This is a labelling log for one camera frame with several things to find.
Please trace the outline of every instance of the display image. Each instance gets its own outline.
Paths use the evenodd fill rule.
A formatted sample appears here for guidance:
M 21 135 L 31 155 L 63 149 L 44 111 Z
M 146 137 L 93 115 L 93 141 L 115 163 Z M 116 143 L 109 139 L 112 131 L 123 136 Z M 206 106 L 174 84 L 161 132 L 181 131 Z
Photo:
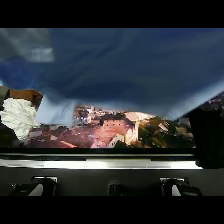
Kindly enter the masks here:
M 188 118 L 169 121 L 140 113 L 76 107 L 72 127 L 41 125 L 25 147 L 35 148 L 194 148 Z

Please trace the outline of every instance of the brown object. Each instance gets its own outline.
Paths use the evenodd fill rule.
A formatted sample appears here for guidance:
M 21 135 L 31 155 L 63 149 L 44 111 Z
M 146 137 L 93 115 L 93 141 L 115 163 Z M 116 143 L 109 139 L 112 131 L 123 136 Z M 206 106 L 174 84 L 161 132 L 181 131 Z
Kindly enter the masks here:
M 36 90 L 10 90 L 10 97 L 31 101 L 37 108 L 40 106 L 43 96 Z

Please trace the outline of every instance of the dark blue fabric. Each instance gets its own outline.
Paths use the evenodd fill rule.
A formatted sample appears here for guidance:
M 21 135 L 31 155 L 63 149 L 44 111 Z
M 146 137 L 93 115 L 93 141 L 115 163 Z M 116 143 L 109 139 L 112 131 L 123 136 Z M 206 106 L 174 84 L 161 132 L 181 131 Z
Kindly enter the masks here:
M 5 61 L 4 85 L 88 102 L 119 101 L 161 116 L 180 107 L 173 117 L 223 90 L 224 29 L 48 30 L 55 61 Z

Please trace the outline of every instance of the white crumpled paper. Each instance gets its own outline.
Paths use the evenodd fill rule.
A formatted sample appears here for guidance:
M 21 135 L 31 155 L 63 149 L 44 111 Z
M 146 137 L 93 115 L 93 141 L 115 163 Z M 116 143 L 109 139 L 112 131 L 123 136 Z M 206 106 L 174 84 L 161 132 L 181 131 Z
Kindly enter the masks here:
M 36 110 L 30 101 L 9 98 L 4 101 L 4 110 L 0 112 L 2 124 L 14 130 L 19 140 L 27 138 L 32 128 L 38 128 L 35 121 Z

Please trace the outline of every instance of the dark background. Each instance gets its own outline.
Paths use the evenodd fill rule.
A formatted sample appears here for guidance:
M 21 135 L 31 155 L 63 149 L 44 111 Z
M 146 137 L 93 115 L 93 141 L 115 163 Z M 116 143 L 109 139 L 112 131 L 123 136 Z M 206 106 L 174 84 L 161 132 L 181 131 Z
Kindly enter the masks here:
M 56 176 L 56 195 L 108 195 L 108 185 L 116 181 L 143 195 L 160 194 L 160 177 L 188 177 L 190 185 L 204 196 L 224 196 L 224 170 L 66 170 L 0 168 L 0 195 L 8 195 L 11 184 L 30 183 L 33 176 Z

